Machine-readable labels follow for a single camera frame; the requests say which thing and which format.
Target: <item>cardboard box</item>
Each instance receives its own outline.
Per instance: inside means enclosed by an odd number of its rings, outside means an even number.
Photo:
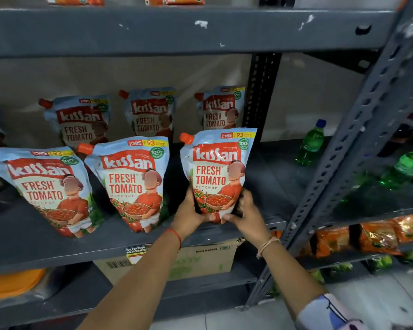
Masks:
[[[168,280],[230,272],[236,249],[242,242],[239,238],[217,244],[182,248],[177,253]],[[95,260],[93,262],[112,284],[121,279],[133,266],[127,256]]]

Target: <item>perforated metal upright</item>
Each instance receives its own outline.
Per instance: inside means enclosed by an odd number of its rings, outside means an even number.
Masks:
[[[315,229],[332,224],[325,222],[327,214],[346,196],[353,176],[365,169],[367,159],[379,152],[412,107],[413,0],[408,0],[282,234],[281,242],[293,255],[298,255]],[[266,267],[245,306],[258,303],[272,284]]]

